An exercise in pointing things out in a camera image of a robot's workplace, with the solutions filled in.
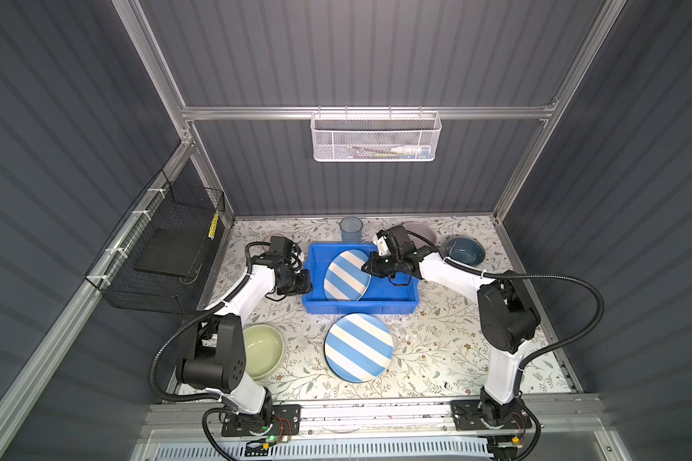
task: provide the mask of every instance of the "black mesh rack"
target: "black mesh rack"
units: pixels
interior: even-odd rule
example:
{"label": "black mesh rack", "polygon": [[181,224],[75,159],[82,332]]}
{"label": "black mesh rack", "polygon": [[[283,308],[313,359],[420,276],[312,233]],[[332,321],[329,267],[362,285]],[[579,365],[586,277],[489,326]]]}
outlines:
{"label": "black mesh rack", "polygon": [[[111,253],[107,268],[99,274],[87,273],[85,278],[116,308],[193,312],[202,297],[225,230],[223,191],[169,181],[160,189],[150,190],[156,195],[144,210],[130,212],[133,224],[121,243],[112,248],[105,245],[98,254],[95,262],[105,253]],[[186,276],[135,269],[157,229],[200,236],[201,244]]]}

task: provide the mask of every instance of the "gray corrugated wall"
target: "gray corrugated wall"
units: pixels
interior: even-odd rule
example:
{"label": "gray corrugated wall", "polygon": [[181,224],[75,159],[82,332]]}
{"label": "gray corrugated wall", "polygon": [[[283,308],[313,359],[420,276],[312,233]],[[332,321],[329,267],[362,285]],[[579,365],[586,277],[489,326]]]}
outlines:
{"label": "gray corrugated wall", "polygon": [[[187,106],[525,106],[551,102],[602,1],[141,4]],[[316,162],[307,123],[198,126],[236,214],[260,216],[490,212],[537,123],[444,121],[415,164]]]}
{"label": "gray corrugated wall", "polygon": [[143,0],[187,106],[526,106],[600,0]]}
{"label": "gray corrugated wall", "polygon": [[[178,142],[110,2],[0,2],[0,398]],[[125,456],[108,425],[138,427],[172,329],[101,305],[6,459],[87,459],[92,434]]]}
{"label": "gray corrugated wall", "polygon": [[[506,219],[526,269],[597,285],[567,348],[636,459],[692,459],[692,0],[629,0]],[[557,333],[591,297],[537,284]]]}
{"label": "gray corrugated wall", "polygon": [[447,120],[435,161],[330,163],[306,121],[195,124],[239,216],[491,212],[539,126]]}

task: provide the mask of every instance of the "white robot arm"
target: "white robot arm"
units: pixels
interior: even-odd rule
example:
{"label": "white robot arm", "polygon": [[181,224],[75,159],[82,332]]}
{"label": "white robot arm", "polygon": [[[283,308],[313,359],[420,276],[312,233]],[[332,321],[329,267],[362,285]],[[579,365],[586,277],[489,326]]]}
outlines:
{"label": "white robot arm", "polygon": [[416,249],[403,226],[380,231],[374,243],[378,252],[370,254],[363,271],[390,279],[403,272],[441,283],[477,303],[490,356],[489,376],[480,392],[482,421],[490,428],[503,426],[517,408],[520,364],[530,352],[530,340],[540,323],[526,287],[497,275],[483,277],[483,272],[444,259],[433,247]]}
{"label": "white robot arm", "polygon": [[[244,422],[251,429],[271,423],[272,401],[267,389],[245,371],[243,323],[259,301],[275,290],[280,296],[294,296],[313,289],[310,274],[302,269],[302,253],[294,242],[273,237],[267,252],[249,258],[249,247],[258,244],[262,243],[247,246],[246,271],[233,287],[212,300],[198,315],[202,319],[179,335],[181,347],[175,369],[177,381],[204,390],[199,396],[215,396],[231,412],[250,415]],[[216,334],[215,347],[203,345],[204,339]],[[163,392],[155,392],[167,397]]]}
{"label": "white robot arm", "polygon": [[[446,264],[439,253],[431,253],[419,263],[423,280],[441,283],[442,285],[464,295],[467,299],[479,305],[477,292],[483,285],[495,282],[489,279],[462,271]],[[527,355],[531,343],[523,338],[515,353],[499,350],[492,344],[489,346],[489,375],[484,390],[496,402],[505,404],[518,397],[513,391],[518,365]]]}

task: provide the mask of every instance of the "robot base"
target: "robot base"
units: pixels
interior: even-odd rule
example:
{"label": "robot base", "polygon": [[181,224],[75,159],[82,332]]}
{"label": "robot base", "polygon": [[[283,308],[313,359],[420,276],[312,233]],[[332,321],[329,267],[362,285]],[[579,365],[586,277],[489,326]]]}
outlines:
{"label": "robot base", "polygon": [[[271,410],[272,423],[271,428],[266,432],[266,435],[279,436],[280,429],[283,431],[283,437],[285,435],[297,435],[299,433],[300,405],[274,405]],[[252,434],[247,429],[249,427],[249,423],[246,421],[246,419],[250,417],[251,415],[226,415],[225,419],[223,420],[221,436],[250,437],[252,435],[263,435],[260,433]],[[282,421],[278,420],[277,418],[287,420],[290,422],[290,424],[288,425],[287,423],[284,423],[284,428],[282,428]]]}
{"label": "robot base", "polygon": [[507,418],[507,421],[504,423],[498,421],[496,426],[490,426],[485,421],[487,415],[482,411],[480,406],[481,403],[477,400],[451,401],[452,418],[454,419],[457,431],[485,431],[487,429],[517,430],[518,426],[520,426],[520,428],[525,427],[526,429],[533,427],[533,420],[520,409],[520,406],[517,406],[516,410],[512,410],[520,416],[520,418],[515,416],[517,425],[513,421],[513,415],[510,414],[510,417]]}

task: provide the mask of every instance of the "green bowl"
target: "green bowl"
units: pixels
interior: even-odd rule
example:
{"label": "green bowl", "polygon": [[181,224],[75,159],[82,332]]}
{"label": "green bowl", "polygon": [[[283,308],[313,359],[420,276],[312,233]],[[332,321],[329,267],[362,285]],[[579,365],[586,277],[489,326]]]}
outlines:
{"label": "green bowl", "polygon": [[246,372],[254,380],[268,378],[282,363],[285,342],[277,328],[252,325],[243,331],[246,346]]}

